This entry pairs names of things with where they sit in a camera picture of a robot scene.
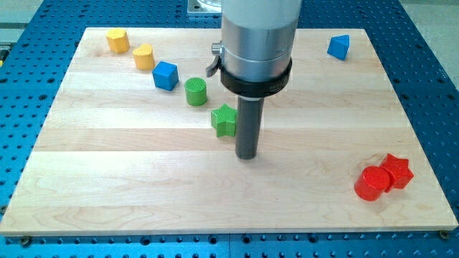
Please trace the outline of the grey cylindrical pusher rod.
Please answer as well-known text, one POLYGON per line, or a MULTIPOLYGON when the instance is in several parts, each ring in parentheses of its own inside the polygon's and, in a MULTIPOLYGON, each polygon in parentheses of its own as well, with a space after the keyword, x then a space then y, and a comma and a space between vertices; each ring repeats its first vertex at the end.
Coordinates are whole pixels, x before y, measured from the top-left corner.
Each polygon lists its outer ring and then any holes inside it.
POLYGON ((264 99, 238 97, 235 153, 250 160, 257 154, 264 99))

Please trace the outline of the black clamp collar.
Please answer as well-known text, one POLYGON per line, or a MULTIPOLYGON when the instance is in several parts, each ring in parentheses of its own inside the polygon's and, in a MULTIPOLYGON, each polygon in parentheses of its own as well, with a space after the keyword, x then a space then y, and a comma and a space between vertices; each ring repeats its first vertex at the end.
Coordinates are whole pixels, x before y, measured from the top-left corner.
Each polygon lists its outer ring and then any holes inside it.
POLYGON ((220 80, 221 83, 234 94, 252 98, 269 97, 277 94, 286 87, 290 78, 292 66, 293 60, 290 59, 287 68, 280 76, 264 82, 249 82, 234 77, 220 65, 220 80))

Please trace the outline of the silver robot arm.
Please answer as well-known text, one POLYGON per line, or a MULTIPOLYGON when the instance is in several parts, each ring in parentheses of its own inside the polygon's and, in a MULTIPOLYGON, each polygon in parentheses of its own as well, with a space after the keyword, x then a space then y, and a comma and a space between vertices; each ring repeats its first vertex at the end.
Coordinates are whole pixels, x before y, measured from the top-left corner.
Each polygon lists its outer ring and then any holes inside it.
POLYGON ((235 153, 256 156, 264 99, 279 93, 293 67, 291 52, 301 0, 227 0, 222 2, 222 38, 212 45, 207 77, 238 96, 235 153))

